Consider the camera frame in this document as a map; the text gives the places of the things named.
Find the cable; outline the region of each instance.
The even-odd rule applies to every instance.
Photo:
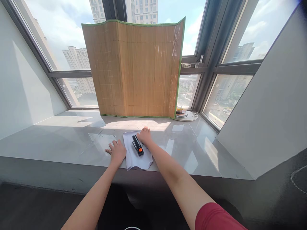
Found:
[[[300,188],[296,185],[296,183],[294,182],[294,176],[295,176],[295,174],[297,174],[298,172],[302,171],[302,170],[305,169],[305,168],[307,168],[307,165],[305,165],[305,166],[303,166],[303,167],[300,167],[298,170],[295,170],[293,173],[291,173],[290,180],[291,180],[292,184],[293,184],[298,190],[300,190],[302,193],[304,193],[305,195],[307,195],[307,192],[304,191],[304,190],[302,190],[302,189],[300,189]]]
[[[135,228],[135,229],[137,229],[137,230],[140,230],[140,229],[137,228],[137,227],[128,227],[128,228],[126,228],[125,230],[127,230],[127,229],[129,229],[129,228]]]

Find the red shirt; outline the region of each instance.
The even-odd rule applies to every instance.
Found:
[[[216,203],[207,203],[198,211],[195,220],[195,230],[213,229],[244,229],[228,212]]]

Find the sheet of paper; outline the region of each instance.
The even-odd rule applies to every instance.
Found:
[[[127,150],[126,153],[126,167],[127,171],[132,169],[133,167],[139,167],[140,169],[148,169],[153,162],[153,156],[151,155],[148,148],[142,144],[142,149],[144,151],[144,155],[138,156],[137,151],[135,150],[132,142],[133,142],[133,135],[136,135],[137,131],[126,132],[123,133],[124,137],[124,144]]]

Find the gray marble surface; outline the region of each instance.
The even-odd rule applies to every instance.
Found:
[[[153,140],[193,175],[252,180],[249,173],[216,140],[202,119],[119,118],[99,111],[70,110],[0,140],[0,156],[107,167],[104,149],[123,133],[151,130]],[[126,161],[121,164],[126,168]],[[159,171],[153,161],[149,171]]]

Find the stapler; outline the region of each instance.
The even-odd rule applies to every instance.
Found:
[[[140,143],[140,141],[138,140],[138,138],[137,138],[136,135],[134,135],[132,138],[133,138],[132,144],[133,144],[135,150],[137,151],[138,156],[140,157],[140,156],[142,156],[142,155],[144,154],[144,151],[143,151],[143,149],[142,149],[142,145],[141,145],[141,143]]]

